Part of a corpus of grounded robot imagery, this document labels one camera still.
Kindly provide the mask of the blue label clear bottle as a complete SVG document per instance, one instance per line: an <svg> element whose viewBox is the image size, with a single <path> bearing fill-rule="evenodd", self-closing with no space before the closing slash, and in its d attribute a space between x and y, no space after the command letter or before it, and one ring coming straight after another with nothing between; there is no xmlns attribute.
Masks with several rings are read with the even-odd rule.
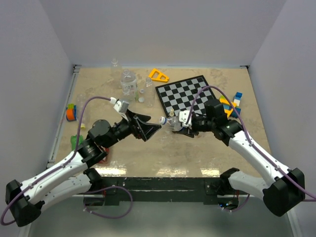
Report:
<svg viewBox="0 0 316 237"><path fill-rule="evenodd" d="M167 126L172 132L179 132L183 129L183 126L176 116L172 117L160 117L159 124Z"/></svg>

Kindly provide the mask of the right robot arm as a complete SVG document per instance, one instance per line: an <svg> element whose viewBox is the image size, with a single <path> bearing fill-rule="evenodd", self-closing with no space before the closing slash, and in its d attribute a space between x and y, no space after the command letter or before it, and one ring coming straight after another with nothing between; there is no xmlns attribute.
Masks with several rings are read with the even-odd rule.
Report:
<svg viewBox="0 0 316 237"><path fill-rule="evenodd" d="M199 132L212 132L218 140L240 154L261 175L250 176L237 168L220 175L220 195L242 191L261 199L275 216L282 216L305 199L305 175L290 169L263 149L246 131L242 123L228 119L217 99L204 104L206 114L196 115L188 110L178 113L185 134L194 137Z"/></svg>

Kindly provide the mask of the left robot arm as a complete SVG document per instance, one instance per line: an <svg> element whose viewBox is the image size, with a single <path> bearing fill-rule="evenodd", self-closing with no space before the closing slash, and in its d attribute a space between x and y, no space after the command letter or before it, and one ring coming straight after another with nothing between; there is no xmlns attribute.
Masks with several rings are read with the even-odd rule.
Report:
<svg viewBox="0 0 316 237"><path fill-rule="evenodd" d="M86 139L62 161L39 175L18 182L12 180L6 185L5 202L0 223L6 226L4 217L11 212L18 227L35 221L52 205L80 193L96 194L102 189L99 173L93 168L110 148L129 135L148 141L161 129L160 124L150 123L151 117L128 110L120 122L110 125L107 120L97 120L89 129Z"/></svg>

